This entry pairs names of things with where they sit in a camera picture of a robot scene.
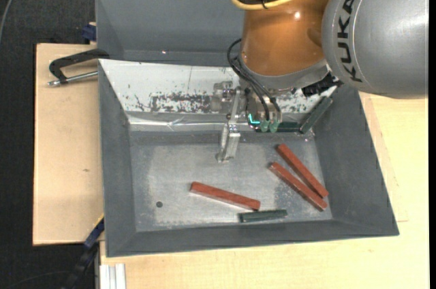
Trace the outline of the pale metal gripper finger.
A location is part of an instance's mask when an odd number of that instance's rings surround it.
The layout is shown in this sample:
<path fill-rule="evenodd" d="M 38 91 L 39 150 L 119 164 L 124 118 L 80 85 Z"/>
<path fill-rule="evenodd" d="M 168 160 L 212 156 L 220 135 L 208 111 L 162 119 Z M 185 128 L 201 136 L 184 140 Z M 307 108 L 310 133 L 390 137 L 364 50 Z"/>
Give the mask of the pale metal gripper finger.
<path fill-rule="evenodd" d="M 229 128 L 227 125 L 223 126 L 223 129 L 221 131 L 221 138 L 220 138 L 220 144 L 219 144 L 219 152 L 216 156 L 217 161 L 219 163 L 225 161 L 225 155 L 226 155 L 226 147 L 228 142 L 228 134 L 229 134 Z"/>
<path fill-rule="evenodd" d="M 236 155 L 240 140 L 240 132 L 236 125 L 228 126 L 228 133 L 225 142 L 225 158 L 233 159 Z"/>

